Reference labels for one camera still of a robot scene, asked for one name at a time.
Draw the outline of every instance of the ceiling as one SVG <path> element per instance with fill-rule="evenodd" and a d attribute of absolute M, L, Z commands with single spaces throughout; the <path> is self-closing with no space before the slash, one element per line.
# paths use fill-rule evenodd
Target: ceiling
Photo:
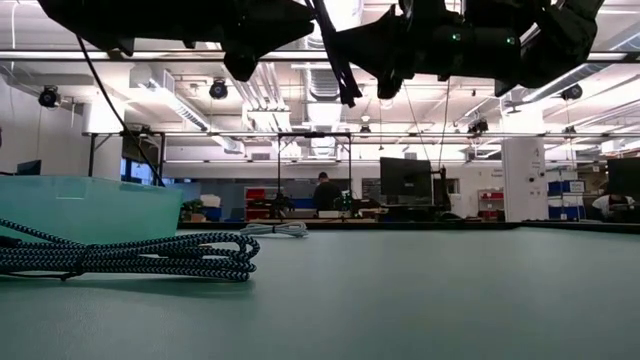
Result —
<path fill-rule="evenodd" d="M 0 48 L 2 49 L 71 49 L 77 50 L 75 36 L 53 21 L 49 20 L 35 1 L 0 0 Z M 362 22 L 377 20 L 393 3 L 390 0 L 365 0 Z M 450 8 L 459 7 L 451 1 Z M 613 42 L 624 31 L 640 32 L 640 0 L 606 0 L 598 15 L 599 32 L 594 51 L 608 51 Z M 299 44 L 291 44 L 286 49 L 299 48 Z M 205 49 L 205 44 L 198 44 Z M 183 49 L 181 42 L 139 40 L 137 50 L 169 50 Z M 9 63 L 0 63 L 6 72 Z M 215 77 L 226 77 L 227 74 L 220 63 L 154 63 L 156 70 L 166 69 L 176 79 L 176 93 L 185 99 L 190 106 L 203 114 L 215 128 L 228 131 L 244 131 L 246 124 L 242 121 L 243 99 L 233 84 L 227 81 L 229 96 L 224 100 L 213 100 L 209 94 L 209 86 Z M 308 123 L 309 102 L 304 70 L 300 63 L 275 63 L 278 87 L 285 104 L 290 110 L 289 122 L 293 127 Z M 132 123 L 145 123 L 153 129 L 164 131 L 194 131 L 194 127 L 185 122 L 166 103 L 149 98 L 144 89 L 131 89 L 128 86 L 129 72 L 132 64 L 97 64 L 98 72 L 117 96 L 127 103 L 125 120 Z M 79 63 L 52 62 L 16 62 L 13 75 L 27 81 L 35 76 L 46 75 L 90 75 L 88 67 Z M 363 97 L 356 100 L 356 106 L 342 107 L 340 122 L 346 123 L 357 131 L 362 125 L 362 116 L 369 116 L 372 131 L 378 132 L 453 132 L 461 129 L 466 132 L 466 124 L 473 116 L 481 116 L 488 120 L 490 131 L 499 132 L 500 102 L 493 95 L 493 81 L 487 79 L 452 77 L 449 83 L 438 82 L 435 76 L 418 75 L 405 82 L 405 87 L 396 96 L 393 106 L 382 109 L 376 98 L 376 81 L 366 72 L 354 69 L 357 83 Z M 565 103 L 557 98 L 547 98 L 536 107 L 544 114 L 545 130 L 560 131 L 567 124 L 588 119 L 594 115 L 606 115 L 616 107 L 640 100 L 640 65 L 613 65 L 598 72 L 579 84 L 584 89 L 580 100 Z M 62 95 L 72 97 L 77 102 L 91 102 L 97 92 L 93 85 L 61 85 Z M 624 115 L 609 116 L 603 121 L 594 122 L 580 128 L 580 132 L 604 132 L 619 129 L 625 125 L 635 124 L 640 120 L 640 108 L 629 106 Z M 437 139 L 426 139 L 435 142 Z M 361 142 L 376 142 L 375 138 L 361 139 Z M 386 143 L 416 142 L 417 139 L 388 139 Z M 604 141 L 590 139 L 587 143 Z M 562 139 L 548 140 L 550 143 L 562 143 Z M 172 139 L 169 145 L 177 146 L 213 146 L 209 139 Z"/>

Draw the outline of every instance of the black and white braided cable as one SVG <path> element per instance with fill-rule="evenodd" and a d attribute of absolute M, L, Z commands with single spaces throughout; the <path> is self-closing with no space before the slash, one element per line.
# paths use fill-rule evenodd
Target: black and white braided cable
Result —
<path fill-rule="evenodd" d="M 256 270 L 260 251 L 250 236 L 230 233 L 188 234 L 139 242 L 85 245 L 0 219 L 0 226 L 46 242 L 0 236 L 0 274 L 66 280 L 83 273 L 138 273 L 198 276 L 246 281 Z M 212 247 L 235 243 L 237 250 Z M 64 274 L 28 275 L 27 271 Z"/>

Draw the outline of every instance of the translucent plastic container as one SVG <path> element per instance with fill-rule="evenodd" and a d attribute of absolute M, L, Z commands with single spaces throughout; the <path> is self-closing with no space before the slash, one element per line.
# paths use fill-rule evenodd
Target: translucent plastic container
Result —
<path fill-rule="evenodd" d="M 0 218 L 85 244 L 173 236 L 182 192 L 69 176 L 0 176 Z M 25 235 L 0 227 L 0 235 Z"/>

